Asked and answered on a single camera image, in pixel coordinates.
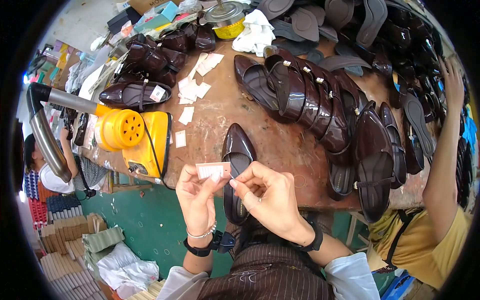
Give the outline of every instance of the yellow machine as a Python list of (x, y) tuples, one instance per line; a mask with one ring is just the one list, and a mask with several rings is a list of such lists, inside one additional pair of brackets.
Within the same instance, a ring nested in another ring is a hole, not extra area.
[(171, 115), (162, 111), (138, 113), (111, 109), (81, 97), (45, 86), (30, 84), (27, 92), (30, 124), (36, 141), (52, 171), (65, 182), (71, 179), (65, 157), (49, 130), (40, 101), (51, 102), (97, 115), (95, 139), (106, 151), (122, 151), (130, 172), (161, 178), (167, 171)]

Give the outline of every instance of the yellow shirt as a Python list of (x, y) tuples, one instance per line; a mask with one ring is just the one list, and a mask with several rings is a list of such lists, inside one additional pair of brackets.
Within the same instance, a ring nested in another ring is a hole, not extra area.
[[(458, 207), (447, 235), (437, 243), (432, 220), (426, 210), (421, 211), (400, 236), (392, 257), (393, 265), (408, 270), (413, 277), (439, 289), (455, 265), (471, 223), (472, 215)], [(388, 250), (402, 224), (396, 211), (387, 211), (378, 222), (369, 224), (369, 239), (382, 259), (387, 259)]]

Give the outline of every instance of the metal can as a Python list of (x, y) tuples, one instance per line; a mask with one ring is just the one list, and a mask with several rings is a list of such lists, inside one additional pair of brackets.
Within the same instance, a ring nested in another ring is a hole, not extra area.
[(211, 7), (205, 12), (204, 19), (213, 26), (216, 36), (223, 40), (233, 40), (245, 29), (243, 4), (236, 1)]

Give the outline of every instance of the hand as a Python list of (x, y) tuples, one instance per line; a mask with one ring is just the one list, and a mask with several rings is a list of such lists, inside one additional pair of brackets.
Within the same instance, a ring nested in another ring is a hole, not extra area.
[(183, 166), (176, 192), (187, 230), (191, 235), (201, 236), (212, 228), (215, 223), (213, 195), (227, 181), (228, 179), (221, 180), (220, 176), (200, 181), (195, 166)]
[(445, 79), (447, 113), (451, 111), (455, 114), (460, 114), (465, 97), (462, 74), (458, 67), (453, 67), (451, 60), (445, 60), (444, 63), (444, 61), (439, 57), (438, 61), (440, 62), (442, 75)]
[(230, 185), (250, 214), (279, 237), (302, 246), (315, 238), (313, 228), (299, 213), (292, 174), (254, 161)]
[(68, 136), (68, 129), (67, 127), (63, 127), (60, 129), (60, 141), (66, 141)]

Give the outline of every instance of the person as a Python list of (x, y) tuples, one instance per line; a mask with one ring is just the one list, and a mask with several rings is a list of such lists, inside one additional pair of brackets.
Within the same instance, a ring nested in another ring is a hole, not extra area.
[[(176, 191), (189, 247), (205, 249), (211, 243), (214, 193), (227, 181), (216, 175), (202, 182), (195, 166), (183, 167)], [(230, 272), (210, 278), (212, 251), (199, 257), (188, 250), (183, 266), (170, 269), (157, 300), (380, 299), (365, 253), (352, 254), (327, 234), (319, 218), (310, 222), (300, 215), (292, 174), (254, 161), (230, 185), (250, 213), (241, 226), (227, 222), (226, 232), (236, 240)], [(318, 241), (317, 249), (299, 250)]]
[(375, 250), (371, 253), (385, 261), (377, 260), (380, 264), (376, 264), (369, 257), (371, 270), (382, 266), (385, 269), (381, 270), (406, 269), (435, 289), (442, 286), (455, 265), (472, 221), (472, 216), (456, 202), (456, 152), (465, 95), (462, 75), (450, 60), (439, 61), (447, 113), (423, 190), (425, 210), (390, 210), (369, 225), (369, 239)]
[[(73, 156), (70, 141), (67, 140), (67, 136), (68, 130), (62, 128), (60, 130), (60, 145), (65, 159), (67, 160), (68, 169), (72, 173), (72, 179), (69, 182), (64, 182), (60, 177), (53, 173), (52, 169), (45, 161), (33, 134), (27, 136), (24, 142), (26, 171), (33, 170), (37, 172), (39, 180), (46, 189), (63, 194), (69, 194), (75, 190), (84, 191), (87, 189), (77, 167), (77, 162)], [(105, 182), (108, 169), (99, 166), (88, 158), (82, 156), (79, 156), (77, 160), (80, 162), (82, 167), (80, 171), (83, 172), (89, 189), (100, 190)]]

